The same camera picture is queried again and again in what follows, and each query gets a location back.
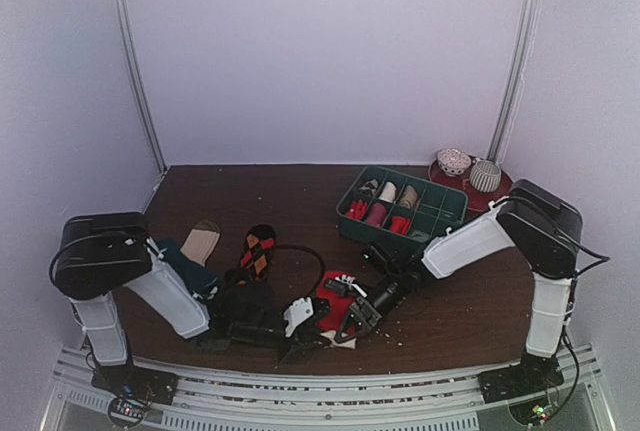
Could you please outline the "red and beige sock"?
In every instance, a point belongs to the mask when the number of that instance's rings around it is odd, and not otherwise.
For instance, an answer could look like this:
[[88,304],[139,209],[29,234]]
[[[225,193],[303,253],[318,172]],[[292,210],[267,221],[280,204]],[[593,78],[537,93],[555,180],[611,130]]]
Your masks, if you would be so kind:
[[326,299],[330,307],[329,314],[317,322],[317,327],[320,329],[321,335],[330,340],[332,347],[355,349],[356,339],[341,344],[335,341],[336,332],[354,298],[352,296],[341,297],[336,292],[324,287],[324,283],[328,279],[341,278],[342,276],[343,273],[340,271],[326,271],[324,278],[316,288],[316,297]]

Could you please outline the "black argyle sock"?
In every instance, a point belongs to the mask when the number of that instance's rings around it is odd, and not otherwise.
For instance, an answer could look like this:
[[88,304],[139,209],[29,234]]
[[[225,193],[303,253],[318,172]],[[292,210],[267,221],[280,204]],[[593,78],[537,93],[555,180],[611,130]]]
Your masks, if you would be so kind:
[[225,284],[244,286],[253,282],[265,282],[275,248],[276,231],[272,226],[258,224],[251,227],[244,238],[236,267],[225,273]]

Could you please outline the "green divided organizer tray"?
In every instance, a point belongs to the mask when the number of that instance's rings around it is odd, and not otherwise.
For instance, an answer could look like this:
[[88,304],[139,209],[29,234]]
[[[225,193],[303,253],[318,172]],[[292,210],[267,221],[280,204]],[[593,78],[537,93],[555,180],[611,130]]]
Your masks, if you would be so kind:
[[467,196],[454,188],[366,166],[336,206],[338,232],[359,243],[415,249],[461,226],[467,204]]

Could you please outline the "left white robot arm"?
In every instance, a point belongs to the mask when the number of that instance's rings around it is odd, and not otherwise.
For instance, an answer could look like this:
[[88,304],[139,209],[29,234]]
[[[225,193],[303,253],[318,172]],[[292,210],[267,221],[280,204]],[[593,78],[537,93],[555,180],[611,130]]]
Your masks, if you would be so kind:
[[219,275],[206,262],[219,239],[210,221],[183,244],[155,240],[139,212],[76,216],[64,227],[49,265],[49,280],[69,300],[96,365],[123,395],[137,393],[144,375],[134,366],[114,291],[127,288],[155,310],[183,340],[205,351],[232,343],[274,348],[286,361],[331,340],[317,323],[327,300],[311,293],[284,310],[275,305],[268,267],[279,250],[274,228],[258,224],[243,240],[237,265]]

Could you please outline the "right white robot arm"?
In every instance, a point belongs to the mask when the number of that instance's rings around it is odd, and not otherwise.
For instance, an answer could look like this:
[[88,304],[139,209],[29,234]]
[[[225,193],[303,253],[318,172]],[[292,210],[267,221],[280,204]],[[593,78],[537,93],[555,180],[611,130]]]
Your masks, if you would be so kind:
[[364,290],[349,282],[355,297],[334,339],[352,341],[368,334],[408,294],[428,277],[446,279],[462,268],[505,249],[516,249],[534,279],[531,322],[526,337],[527,358],[513,370],[519,391],[535,391],[551,375],[549,360],[557,353],[575,306],[582,270],[579,253],[597,265],[608,257],[582,245],[583,219],[572,205],[527,179],[489,203],[487,210],[456,229],[420,245],[392,249],[372,241],[363,256],[383,276]]

